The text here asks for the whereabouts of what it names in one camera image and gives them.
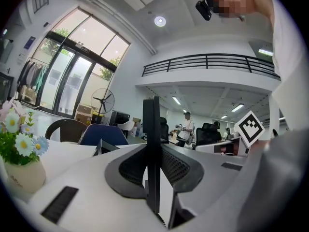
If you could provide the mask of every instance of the glass door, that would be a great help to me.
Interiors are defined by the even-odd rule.
[[[75,54],[72,51],[63,48],[56,56],[55,61],[51,63],[40,101],[40,107],[43,111],[53,113],[57,92],[74,56]]]
[[[84,91],[84,84],[88,80],[93,67],[94,62],[84,56],[77,55],[77,59],[66,74],[59,92],[59,103],[57,102],[56,106],[57,115],[73,118]]]

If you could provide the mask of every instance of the fluorescent light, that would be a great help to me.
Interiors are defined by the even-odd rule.
[[[158,27],[164,27],[166,24],[166,19],[162,16],[158,16],[154,19],[154,23],[158,26]]]
[[[175,102],[178,104],[178,105],[181,105],[180,102],[177,100],[177,98],[175,96],[173,96],[173,99],[175,100]]]
[[[269,55],[269,56],[274,55],[274,53],[269,52],[269,51],[267,51],[267,50],[263,50],[263,49],[260,49],[260,50],[259,50],[259,53],[263,53],[263,54],[265,54],[265,55]]]
[[[236,112],[237,110],[239,110],[240,108],[242,108],[244,106],[244,104],[239,104],[237,107],[235,107],[232,112]]]

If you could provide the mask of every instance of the white column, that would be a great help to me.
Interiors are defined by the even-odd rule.
[[[272,130],[275,129],[277,133],[279,133],[279,106],[277,105],[276,101],[273,99],[271,94],[268,96],[269,100],[269,137],[272,138]]]

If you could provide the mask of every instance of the potted plant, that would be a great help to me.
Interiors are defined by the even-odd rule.
[[[46,138],[33,136],[33,115],[34,110],[26,112],[13,99],[0,110],[0,155],[9,180],[29,193],[44,184],[46,173],[40,156],[49,147]]]

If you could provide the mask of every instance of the ceiling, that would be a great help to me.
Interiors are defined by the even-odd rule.
[[[253,111],[261,122],[269,120],[268,95],[265,93],[229,87],[160,86],[147,88],[160,97],[163,106],[176,112],[183,112],[182,109],[185,109],[194,115],[215,119],[221,119],[227,115],[226,121],[238,122],[249,111]],[[177,97],[181,105],[174,101],[173,96]],[[244,104],[244,107],[233,113],[233,108],[240,103]]]
[[[245,22],[239,19],[221,19],[215,14],[210,21],[205,21],[195,8],[199,0],[154,0],[139,11],[135,11],[123,0],[103,1],[120,12],[154,47],[175,39],[175,35],[177,39],[185,37],[190,32],[197,31],[197,28],[202,34],[230,33],[253,39],[262,37],[271,41],[271,25],[260,14],[246,16]],[[167,24],[162,28],[157,27],[154,24],[156,16],[163,16]]]

